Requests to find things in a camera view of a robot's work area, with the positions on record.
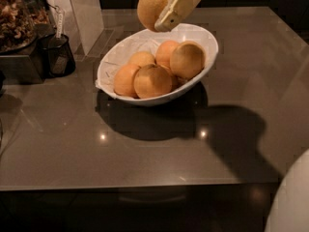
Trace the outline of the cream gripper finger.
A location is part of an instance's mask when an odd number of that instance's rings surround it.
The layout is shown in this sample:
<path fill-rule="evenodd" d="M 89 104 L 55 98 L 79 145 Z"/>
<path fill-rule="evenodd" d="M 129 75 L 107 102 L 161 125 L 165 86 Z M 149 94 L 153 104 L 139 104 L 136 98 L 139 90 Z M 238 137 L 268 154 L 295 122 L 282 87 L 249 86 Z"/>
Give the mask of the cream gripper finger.
<path fill-rule="evenodd" d="M 154 24 L 157 32 L 169 32 L 185 20 L 201 0 L 167 0 L 167 5 Z"/>

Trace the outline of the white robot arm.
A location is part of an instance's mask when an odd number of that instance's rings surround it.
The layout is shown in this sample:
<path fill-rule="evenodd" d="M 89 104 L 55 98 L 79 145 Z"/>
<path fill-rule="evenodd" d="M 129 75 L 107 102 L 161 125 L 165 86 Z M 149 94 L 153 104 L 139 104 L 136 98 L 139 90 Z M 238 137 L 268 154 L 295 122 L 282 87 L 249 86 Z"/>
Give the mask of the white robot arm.
<path fill-rule="evenodd" d="M 191 183 L 247 184 L 249 199 L 277 184 L 266 232 L 309 232 L 309 45 L 267 7 L 198 9 L 219 41 L 197 117 L 210 152 Z"/>

